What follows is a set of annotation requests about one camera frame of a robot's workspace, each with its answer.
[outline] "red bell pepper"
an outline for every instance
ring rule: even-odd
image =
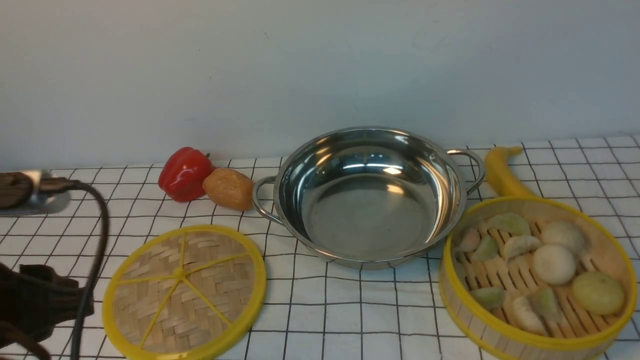
[[[191,201],[205,195],[202,182],[213,170],[216,167],[209,160],[209,154],[203,155],[192,147],[183,147],[164,165],[158,186],[174,201]]]

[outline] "power cord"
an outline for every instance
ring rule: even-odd
[[[70,358],[71,360],[79,360],[80,345],[82,343],[82,331],[84,327],[84,314],[87,311],[89,301],[93,295],[93,289],[95,288],[95,285],[98,281],[98,275],[100,273],[100,268],[102,267],[102,262],[104,261],[104,255],[107,251],[107,244],[109,241],[109,209],[107,208],[107,202],[104,200],[100,192],[93,186],[81,181],[69,180],[63,177],[42,179],[40,188],[38,189],[39,192],[45,194],[63,193],[70,190],[82,190],[89,193],[98,202],[98,206],[100,208],[100,239],[95,251],[95,257],[93,258],[91,270],[89,271],[89,277],[87,278],[86,284],[84,286],[84,293],[82,294],[80,306],[78,307],[71,339]],[[62,287],[51,284],[47,284],[47,287],[55,288],[52,290],[56,291],[68,291],[68,289],[64,289]]]

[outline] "steamer basket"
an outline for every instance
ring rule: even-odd
[[[520,330],[510,310],[511,301],[529,295],[545,285],[530,269],[532,253],[512,259],[509,264],[500,256],[508,233],[487,230],[483,225],[492,216],[512,212],[523,216],[532,235],[552,221],[567,220],[582,230],[587,250],[579,259],[577,274],[599,270],[614,277],[625,289],[625,305],[620,313],[598,316],[581,308],[573,298],[570,283],[554,286],[562,309],[559,323],[545,321],[550,337]],[[466,274],[457,274],[452,249],[468,226],[488,233],[499,244],[499,255],[492,260],[471,261],[465,255],[460,263]],[[491,312],[482,308],[469,294],[480,287],[502,286],[506,291],[504,305]],[[491,355],[505,360],[578,360],[593,359],[605,352],[618,333],[631,319],[636,304],[637,288],[631,261],[616,239],[600,224],[563,203],[537,197],[501,197],[482,202],[465,214],[449,235],[440,271],[440,293],[455,324],[474,343]]]
[[[128,359],[214,359],[243,338],[265,293],[264,262],[249,238],[218,225],[182,227],[118,267],[104,331]]]

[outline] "yellow banana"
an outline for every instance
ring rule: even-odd
[[[494,147],[484,157],[486,182],[500,196],[536,196],[513,175],[509,169],[509,157],[520,154],[522,148]]]

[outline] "white checkered tablecloth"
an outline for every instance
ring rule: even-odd
[[[640,136],[524,143],[511,168],[533,191],[592,216],[627,250],[640,279]],[[484,156],[487,148],[473,149]],[[253,179],[275,175],[282,159],[232,160]],[[470,163],[460,163],[467,180]],[[327,265],[282,226],[256,212],[216,207],[209,199],[189,204],[168,200],[157,186],[162,165],[55,170],[93,183],[109,199],[112,235],[108,259],[95,290],[95,315],[86,321],[84,359],[120,359],[104,334],[101,300],[109,278],[137,247],[171,229],[220,224],[247,234],[261,249],[268,269],[268,294],[251,331],[220,359],[441,359],[489,360],[451,322],[438,293],[442,244],[428,257],[395,270],[359,272]],[[62,213],[0,218],[0,262],[47,264],[81,283],[89,272],[98,238],[98,207],[84,193],[72,194]],[[269,206],[271,188],[261,196]],[[483,184],[468,202],[495,197]],[[72,323],[61,324],[44,346],[66,359]],[[0,354],[29,359],[17,345]],[[640,359],[640,304],[633,320],[603,359]]]

